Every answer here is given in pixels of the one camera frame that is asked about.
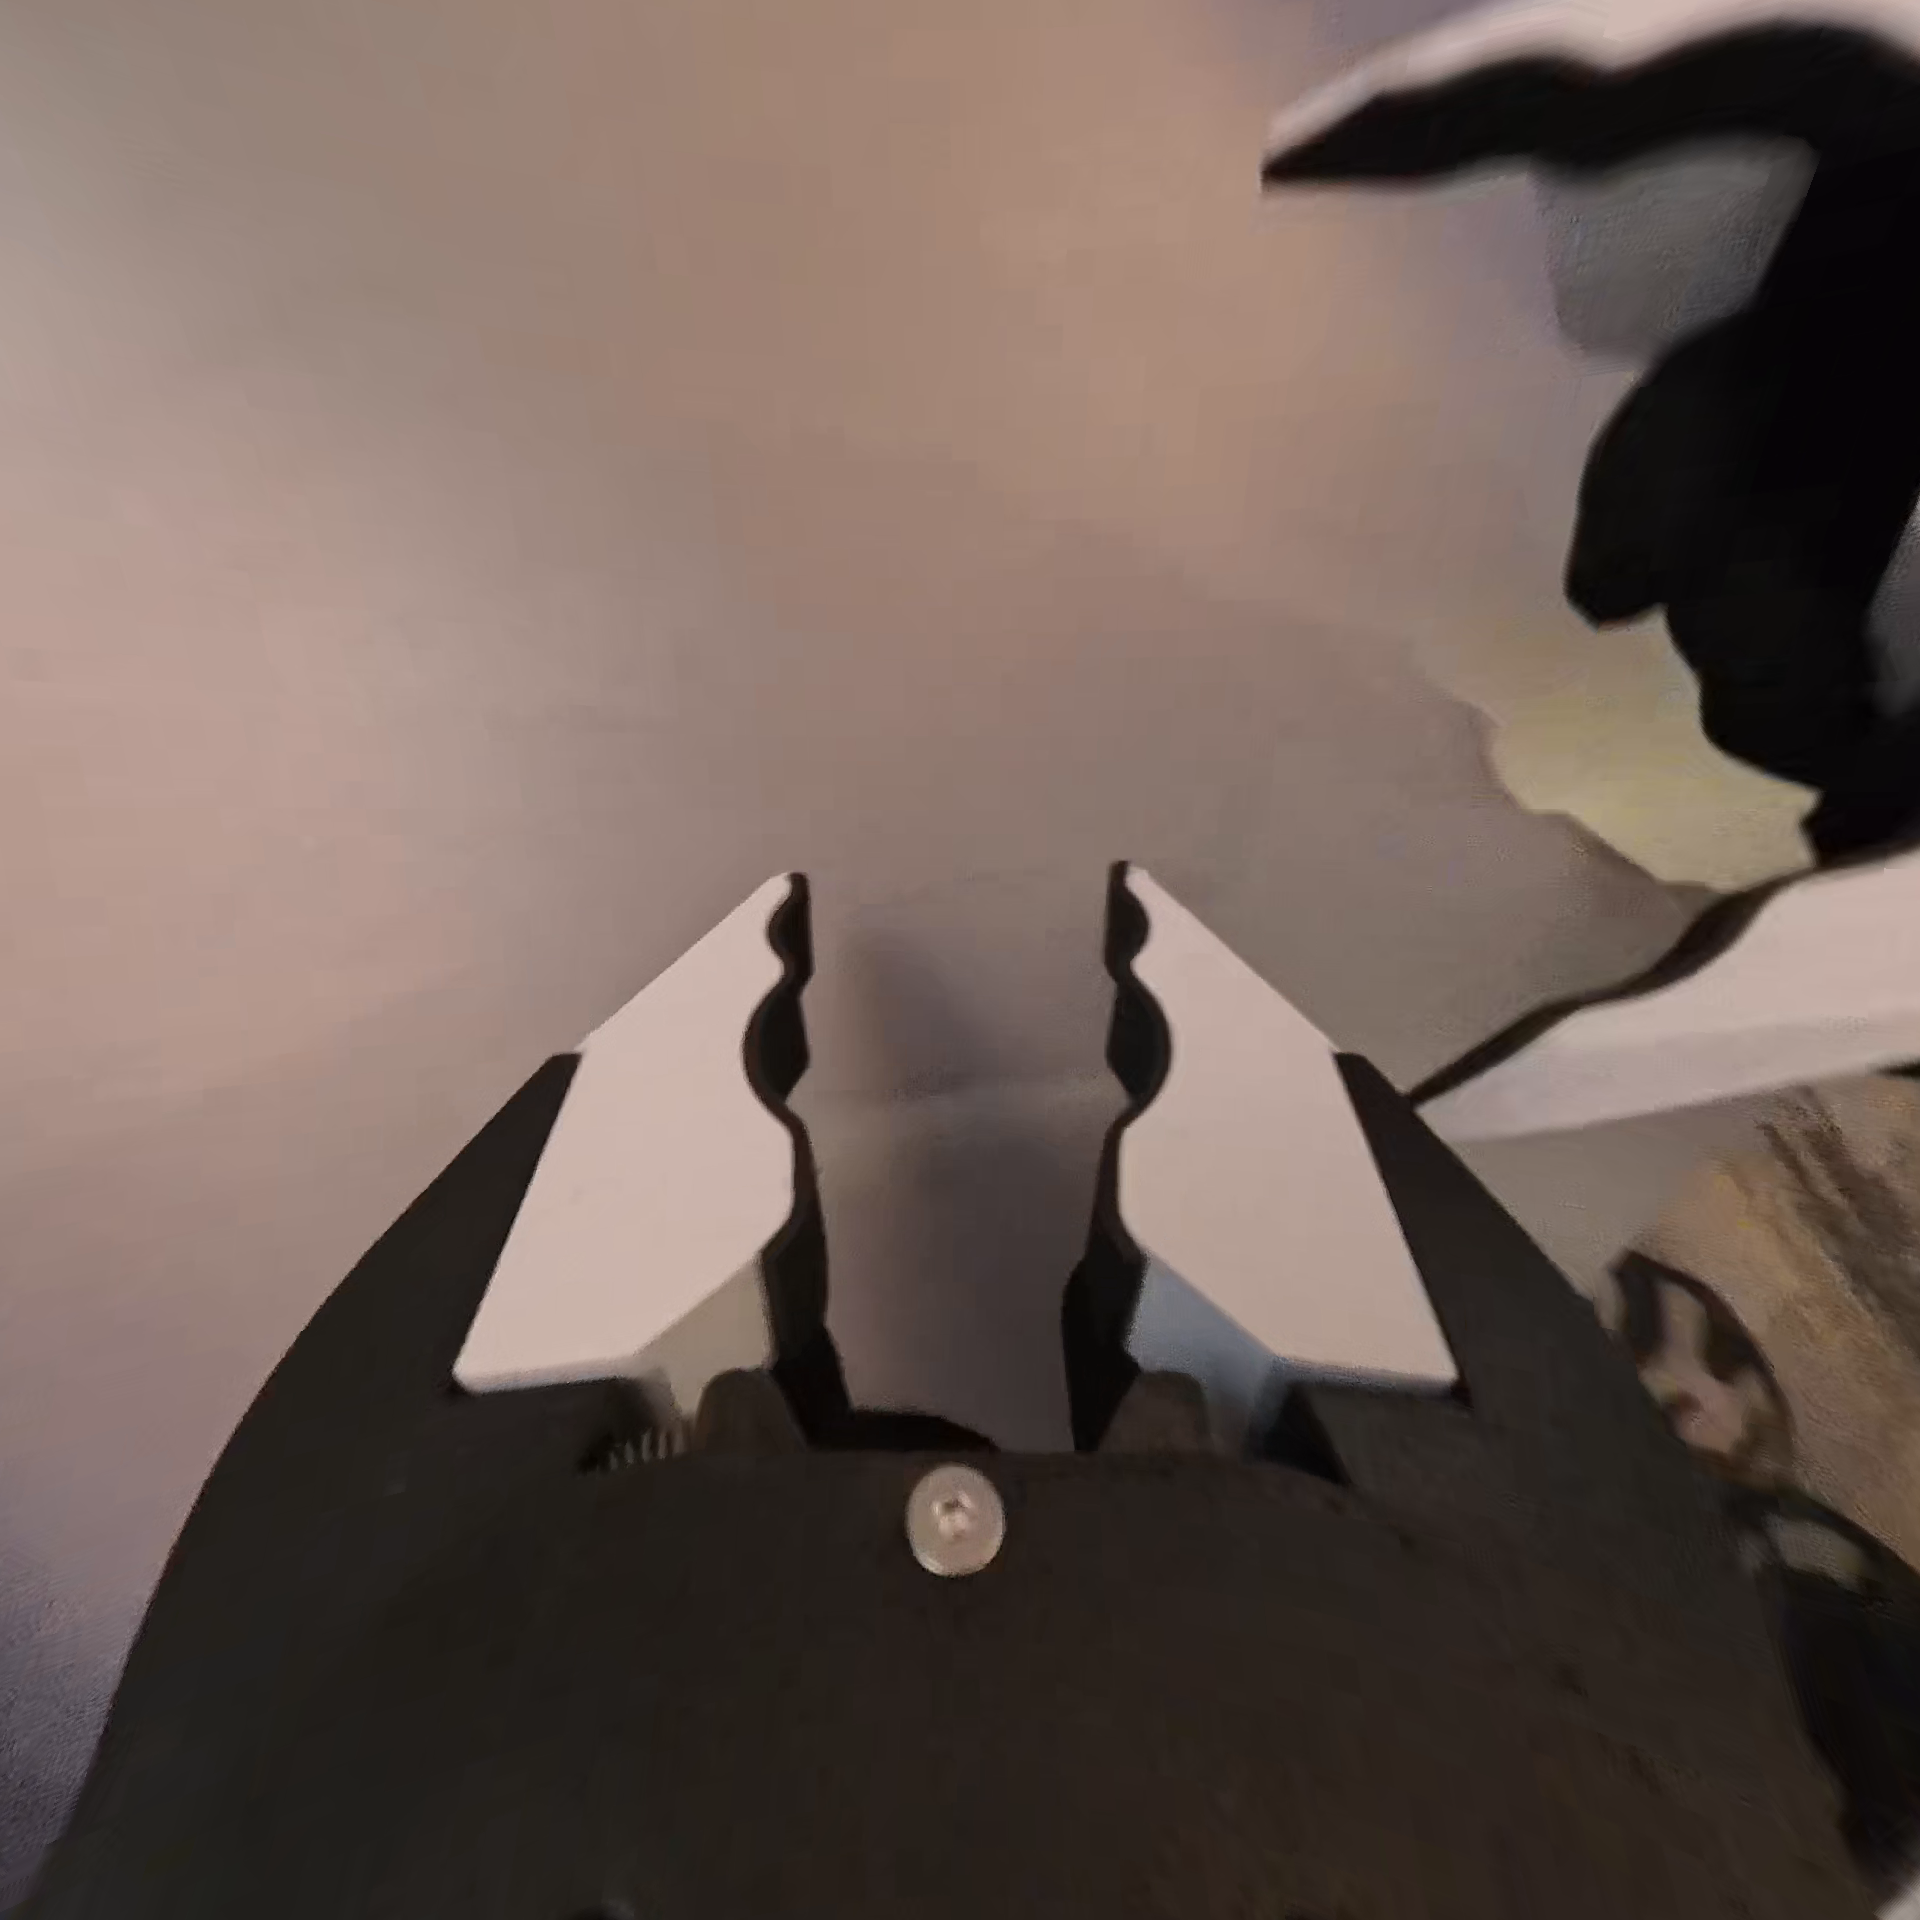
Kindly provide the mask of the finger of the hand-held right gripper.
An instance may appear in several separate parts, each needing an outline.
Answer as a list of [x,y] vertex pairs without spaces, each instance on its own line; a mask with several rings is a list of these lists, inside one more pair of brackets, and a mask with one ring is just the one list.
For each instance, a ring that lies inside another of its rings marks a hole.
[[1917,1078],[1917,848],[1709,906],[1643,972],[1530,1009],[1409,1092],[1448,1141]]
[[1283,108],[1262,186],[1608,173],[1704,143],[1917,152],[1917,4],[1487,4]]

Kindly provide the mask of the person's right hand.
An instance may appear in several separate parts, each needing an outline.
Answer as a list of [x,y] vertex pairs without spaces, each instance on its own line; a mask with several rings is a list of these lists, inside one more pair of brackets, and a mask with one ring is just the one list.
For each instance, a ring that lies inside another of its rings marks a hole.
[[1815,867],[1917,842],[1917,701],[1869,611],[1917,508],[1917,148],[1818,161],[1755,293],[1608,415],[1568,607],[1657,611],[1711,748],[1811,795]]

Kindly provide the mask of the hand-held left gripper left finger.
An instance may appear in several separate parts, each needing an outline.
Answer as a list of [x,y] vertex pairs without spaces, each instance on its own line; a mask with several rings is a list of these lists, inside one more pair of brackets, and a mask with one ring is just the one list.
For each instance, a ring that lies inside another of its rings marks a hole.
[[588,1031],[452,1359],[463,1394],[619,1384],[691,1420],[710,1379],[803,1355],[809,984],[810,888],[780,874]]

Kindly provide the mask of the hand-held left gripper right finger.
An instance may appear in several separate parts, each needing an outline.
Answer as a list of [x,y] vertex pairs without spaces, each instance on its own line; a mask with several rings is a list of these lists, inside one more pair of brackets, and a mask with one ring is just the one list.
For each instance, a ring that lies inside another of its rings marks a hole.
[[1145,1377],[1206,1447],[1262,1447],[1309,1384],[1456,1394],[1338,1043],[1137,863],[1106,875],[1102,967],[1119,1107],[1063,1298],[1073,1447]]

